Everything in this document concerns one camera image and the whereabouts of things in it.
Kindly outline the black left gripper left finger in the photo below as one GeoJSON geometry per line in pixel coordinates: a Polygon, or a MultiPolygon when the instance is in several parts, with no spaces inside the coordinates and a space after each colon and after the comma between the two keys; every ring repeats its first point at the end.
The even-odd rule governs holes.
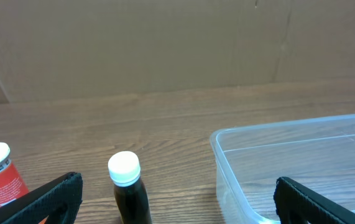
{"type": "Polygon", "coordinates": [[[72,224],[82,203],[83,179],[67,172],[0,208],[0,224],[72,224]]]}

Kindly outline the dark bottle white cap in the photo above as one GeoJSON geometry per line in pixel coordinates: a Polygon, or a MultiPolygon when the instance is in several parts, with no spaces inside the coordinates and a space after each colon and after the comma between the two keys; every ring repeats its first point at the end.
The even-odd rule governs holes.
{"type": "Polygon", "coordinates": [[[122,223],[152,224],[138,156],[131,151],[118,152],[109,159],[108,171],[114,184],[114,198],[122,223]]]}

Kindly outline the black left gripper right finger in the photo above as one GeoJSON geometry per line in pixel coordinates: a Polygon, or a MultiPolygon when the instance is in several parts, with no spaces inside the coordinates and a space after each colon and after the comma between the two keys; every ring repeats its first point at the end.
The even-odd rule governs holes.
{"type": "Polygon", "coordinates": [[[274,192],[281,224],[355,224],[355,213],[289,177],[279,177],[274,192]]]}

